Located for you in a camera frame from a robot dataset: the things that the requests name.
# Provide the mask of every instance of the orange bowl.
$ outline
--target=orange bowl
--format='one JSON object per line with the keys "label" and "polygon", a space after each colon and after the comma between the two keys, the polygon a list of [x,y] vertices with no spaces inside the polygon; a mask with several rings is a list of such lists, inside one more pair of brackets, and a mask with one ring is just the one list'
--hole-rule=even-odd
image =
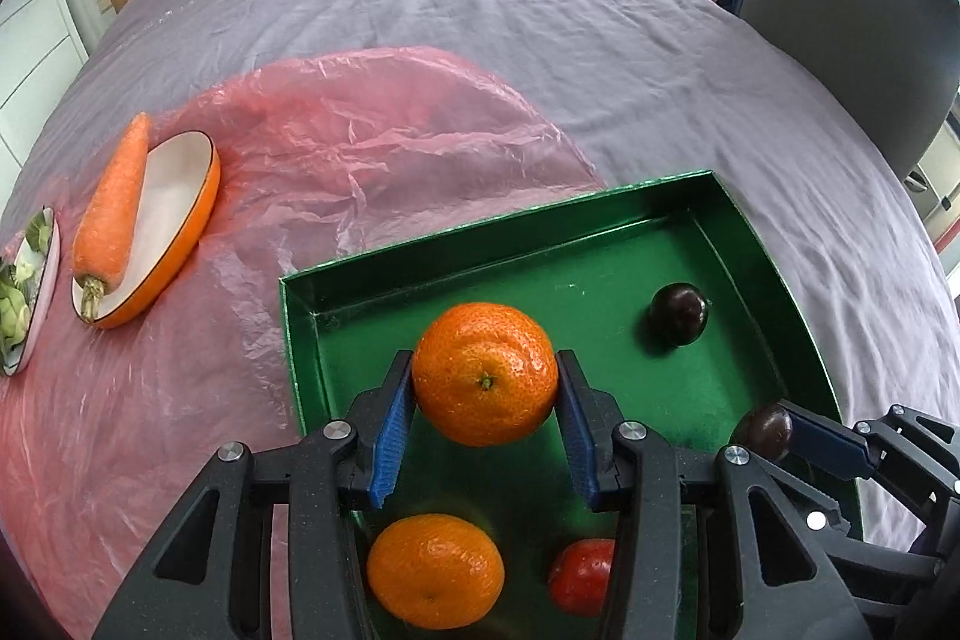
{"label": "orange bowl", "polygon": [[[178,134],[150,151],[127,273],[101,301],[90,325],[112,329],[157,301],[200,242],[219,187],[220,156],[203,131]],[[74,280],[78,317],[82,299],[83,289]]]}

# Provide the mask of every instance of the dark plum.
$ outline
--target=dark plum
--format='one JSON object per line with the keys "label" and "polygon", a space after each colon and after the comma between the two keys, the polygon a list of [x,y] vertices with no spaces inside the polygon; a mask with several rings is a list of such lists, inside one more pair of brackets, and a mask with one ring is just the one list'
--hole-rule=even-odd
{"label": "dark plum", "polygon": [[792,435],[790,413],[774,402],[740,418],[730,442],[731,445],[743,445],[767,461],[780,461],[790,449]]}
{"label": "dark plum", "polygon": [[671,283],[654,294],[647,321],[657,338],[669,347],[688,345],[707,328],[710,305],[690,283]]}

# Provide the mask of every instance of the white wardrobe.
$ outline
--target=white wardrobe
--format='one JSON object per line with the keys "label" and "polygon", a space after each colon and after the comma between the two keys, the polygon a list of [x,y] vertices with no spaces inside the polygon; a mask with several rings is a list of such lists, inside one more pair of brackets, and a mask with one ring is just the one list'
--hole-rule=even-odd
{"label": "white wardrobe", "polygon": [[0,210],[85,60],[66,0],[0,1]]}

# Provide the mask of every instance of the metal screw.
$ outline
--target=metal screw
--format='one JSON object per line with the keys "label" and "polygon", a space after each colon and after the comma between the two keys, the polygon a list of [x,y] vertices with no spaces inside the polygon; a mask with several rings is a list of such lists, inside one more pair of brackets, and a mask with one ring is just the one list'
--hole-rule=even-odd
{"label": "metal screw", "polygon": [[647,435],[647,428],[637,421],[624,421],[620,424],[619,432],[624,439],[643,439]]}
{"label": "metal screw", "polygon": [[330,421],[323,427],[323,436],[327,439],[344,439],[350,436],[350,425],[347,421]]}
{"label": "metal screw", "polygon": [[820,531],[827,525],[827,516],[815,510],[806,516],[806,525],[814,531]]}
{"label": "metal screw", "polygon": [[242,442],[224,442],[217,448],[217,458],[220,461],[237,461],[240,456],[243,456]]}
{"label": "metal screw", "polygon": [[726,458],[731,464],[742,467],[747,461],[750,461],[750,452],[740,445],[730,445],[723,451],[723,458]]}

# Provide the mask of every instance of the carrot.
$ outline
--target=carrot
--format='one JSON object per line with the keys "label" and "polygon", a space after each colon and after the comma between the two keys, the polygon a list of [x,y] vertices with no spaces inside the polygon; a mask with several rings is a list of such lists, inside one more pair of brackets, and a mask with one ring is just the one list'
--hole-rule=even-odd
{"label": "carrot", "polygon": [[80,317],[97,319],[100,301],[123,282],[150,146],[150,116],[137,115],[120,139],[73,239],[73,279],[83,287]]}

